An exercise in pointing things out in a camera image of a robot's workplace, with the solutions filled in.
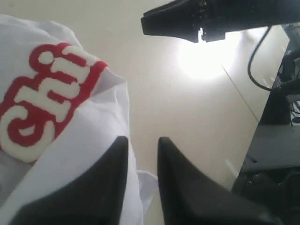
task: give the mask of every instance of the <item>white table surface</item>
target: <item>white table surface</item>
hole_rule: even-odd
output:
[[[144,36],[143,13],[166,2],[3,0],[0,13],[70,27],[86,51],[128,80],[139,169],[156,173],[158,138],[169,136],[202,172],[230,188],[269,95],[247,76],[263,31],[232,33],[209,44]],[[259,81],[272,85],[287,43],[280,27],[272,30],[253,63]],[[158,194],[145,224],[163,224]]]

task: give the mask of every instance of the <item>red and white logo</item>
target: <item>red and white logo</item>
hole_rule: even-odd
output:
[[[41,45],[29,64],[33,79],[16,78],[0,104],[0,149],[34,162],[71,121],[106,64],[66,43]]]

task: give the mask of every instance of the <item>white fabric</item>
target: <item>white fabric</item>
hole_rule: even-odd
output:
[[[34,76],[35,71],[28,63],[33,49],[39,45],[57,45],[61,42],[81,48],[73,32],[60,24],[32,22],[0,15],[0,102],[15,78]],[[52,193],[83,174],[98,161],[119,135],[129,138],[127,83],[106,68],[90,98],[75,110],[69,124],[45,149],[20,183],[20,175],[16,176],[11,186],[16,186],[17,183],[19,185],[0,208],[0,224],[8,225],[23,205]],[[5,167],[1,164],[3,154],[2,151],[0,186],[5,187],[7,171],[13,173],[11,171],[17,171],[18,167],[10,163],[6,165],[6,169],[2,169]],[[24,162],[17,162],[21,168],[28,166]],[[137,171],[130,145],[120,225],[143,224],[143,217],[156,188],[155,176]]]

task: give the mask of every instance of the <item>white t-shirt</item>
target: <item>white t-shirt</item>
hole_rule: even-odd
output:
[[[0,15],[0,224],[87,171],[129,137],[126,81],[69,28]],[[157,178],[129,144],[120,225],[142,225]]]

